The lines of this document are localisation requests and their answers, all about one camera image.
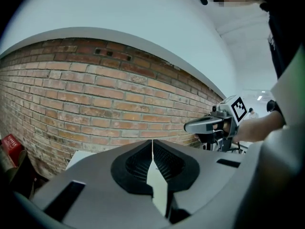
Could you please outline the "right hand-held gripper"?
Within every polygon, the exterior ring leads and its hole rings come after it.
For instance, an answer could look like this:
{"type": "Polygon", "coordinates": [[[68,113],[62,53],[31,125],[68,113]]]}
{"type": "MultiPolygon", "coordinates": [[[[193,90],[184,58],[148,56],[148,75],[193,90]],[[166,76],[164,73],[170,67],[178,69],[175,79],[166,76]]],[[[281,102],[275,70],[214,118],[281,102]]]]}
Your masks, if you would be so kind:
{"type": "Polygon", "coordinates": [[[216,152],[242,152],[233,142],[247,109],[241,96],[232,95],[212,106],[210,114],[184,124],[184,130],[196,134],[201,148],[216,152]]]}

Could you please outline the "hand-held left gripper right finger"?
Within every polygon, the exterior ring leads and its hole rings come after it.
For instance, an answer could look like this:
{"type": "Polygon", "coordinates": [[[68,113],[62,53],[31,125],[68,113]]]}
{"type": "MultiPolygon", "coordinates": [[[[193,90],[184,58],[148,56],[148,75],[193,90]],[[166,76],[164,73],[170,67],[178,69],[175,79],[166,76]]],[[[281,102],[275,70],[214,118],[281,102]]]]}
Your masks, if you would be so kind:
{"type": "Polygon", "coordinates": [[[153,152],[155,162],[160,153],[170,158],[169,164],[158,166],[170,175],[169,215],[153,224],[237,223],[254,177],[256,149],[239,155],[154,140],[153,152]]]}

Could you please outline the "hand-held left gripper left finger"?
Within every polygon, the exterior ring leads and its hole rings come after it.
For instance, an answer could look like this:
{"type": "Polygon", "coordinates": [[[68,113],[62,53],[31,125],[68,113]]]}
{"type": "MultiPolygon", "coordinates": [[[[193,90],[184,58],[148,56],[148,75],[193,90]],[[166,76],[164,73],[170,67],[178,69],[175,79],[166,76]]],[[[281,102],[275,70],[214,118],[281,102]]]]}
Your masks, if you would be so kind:
{"type": "Polygon", "coordinates": [[[147,184],[151,162],[150,140],[90,155],[52,178],[32,202],[73,229],[166,228],[147,184]]]}

